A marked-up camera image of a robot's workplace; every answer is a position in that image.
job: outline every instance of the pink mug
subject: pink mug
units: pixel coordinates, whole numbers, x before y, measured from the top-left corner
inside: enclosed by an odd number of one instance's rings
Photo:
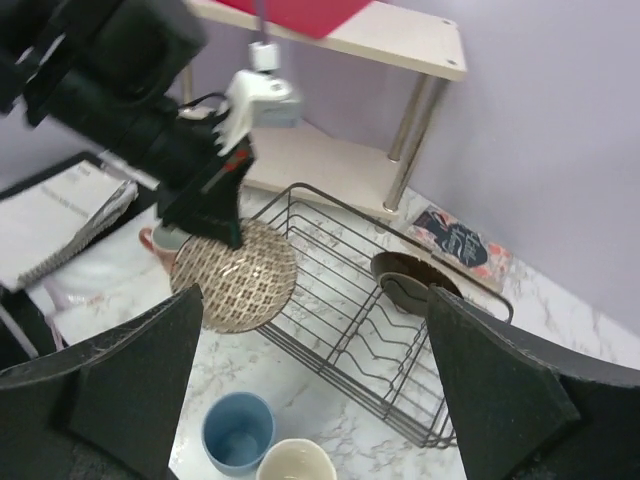
[[[171,273],[178,252],[189,237],[182,230],[169,230],[160,225],[155,228],[144,227],[138,233],[142,246],[158,257],[167,273]]]

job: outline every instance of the mug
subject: mug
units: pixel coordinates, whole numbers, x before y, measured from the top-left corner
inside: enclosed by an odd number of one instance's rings
[[[254,471],[276,437],[276,421],[267,402],[249,392],[222,397],[207,413],[202,444],[214,466],[228,477]]]
[[[337,480],[329,455],[316,443],[304,438],[291,438],[274,445],[264,457],[256,480]]]
[[[176,256],[190,235],[182,230],[168,229],[161,225],[145,227],[138,233],[140,243],[160,259],[162,267],[171,273]]]

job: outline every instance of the white shelf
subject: white shelf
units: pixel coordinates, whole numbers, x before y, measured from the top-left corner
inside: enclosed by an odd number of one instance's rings
[[[396,218],[397,213],[382,207],[398,169],[385,152],[336,140],[307,124],[256,129],[253,140],[257,160],[247,174],[247,185],[280,192],[305,182],[369,215]],[[314,194],[299,196],[323,203]]]
[[[235,8],[211,0],[187,2],[201,18],[257,29],[253,15]],[[322,40],[274,24],[269,33],[447,80],[462,80],[467,72],[455,22],[381,2],[370,3]]]

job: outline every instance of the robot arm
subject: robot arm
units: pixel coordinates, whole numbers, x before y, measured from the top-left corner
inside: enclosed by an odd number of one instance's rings
[[[51,116],[158,179],[164,224],[239,248],[238,189],[254,161],[248,133],[260,105],[284,101],[290,86],[238,72],[228,108],[194,120],[165,96],[206,45],[181,0],[0,4],[0,113],[22,97],[31,126]]]

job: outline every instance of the metal shelf leg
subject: metal shelf leg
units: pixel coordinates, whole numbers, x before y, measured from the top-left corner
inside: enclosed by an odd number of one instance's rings
[[[398,132],[393,139],[391,150],[389,150],[388,158],[392,162],[397,162],[398,160],[400,160],[400,155],[402,154],[402,149],[404,148],[404,144],[406,143],[407,135],[411,130],[411,125],[413,125],[416,112],[418,111],[420,98],[422,97],[422,93],[424,92],[425,86],[427,85],[427,78],[428,75],[421,73],[418,77],[418,80],[416,81],[416,86],[413,87],[413,92],[411,92],[411,97],[409,97],[409,101],[407,102],[407,107],[404,110],[404,116],[402,117],[402,121],[400,122],[400,126],[398,127]]]
[[[449,83],[448,80],[442,78],[431,76],[428,78],[429,82],[427,83],[429,83],[430,92],[429,97],[427,98],[427,103],[424,106],[424,110],[419,119],[417,130],[410,139],[406,156],[400,160],[401,163],[398,173],[396,174],[396,178],[391,185],[387,198],[382,204],[384,209],[388,212],[395,212],[398,210],[400,199],[407,188],[411,174],[416,166],[418,153],[420,152],[420,147],[424,141],[427,128],[429,128],[429,123],[431,122],[435,107],[438,104],[438,100],[442,97],[445,87]]]

